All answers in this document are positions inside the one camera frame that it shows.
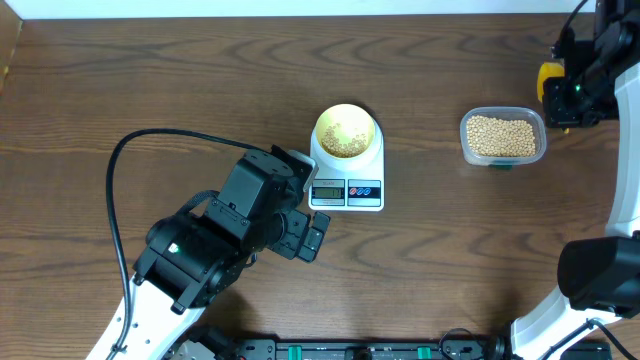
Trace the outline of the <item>orange plastic measuring scoop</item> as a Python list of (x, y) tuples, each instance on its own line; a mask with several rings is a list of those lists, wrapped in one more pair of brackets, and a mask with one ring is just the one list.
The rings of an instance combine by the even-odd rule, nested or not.
[(563, 78), (565, 76), (565, 68), (564, 65), (557, 62), (544, 62), (538, 72), (537, 76), (537, 98), (540, 102), (543, 101), (544, 96), (544, 83), (549, 78), (559, 77)]

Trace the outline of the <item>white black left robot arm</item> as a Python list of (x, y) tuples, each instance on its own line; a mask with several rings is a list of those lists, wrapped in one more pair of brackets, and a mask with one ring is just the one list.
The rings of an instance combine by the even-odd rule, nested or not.
[(202, 191), (156, 222), (134, 264), (131, 296), (90, 358), (163, 358), (263, 249), (313, 262), (330, 218), (297, 208), (317, 171), (294, 150), (249, 150), (220, 191)]

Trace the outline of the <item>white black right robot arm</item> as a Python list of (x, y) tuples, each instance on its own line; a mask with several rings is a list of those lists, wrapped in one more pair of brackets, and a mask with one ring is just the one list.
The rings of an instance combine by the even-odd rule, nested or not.
[(566, 22), (551, 53), (538, 75), (546, 127), (619, 124), (611, 212), (604, 236), (564, 246), (556, 287), (492, 340), (488, 359), (558, 359), (593, 330), (639, 313), (638, 2), (597, 2), (592, 39), (577, 39)]

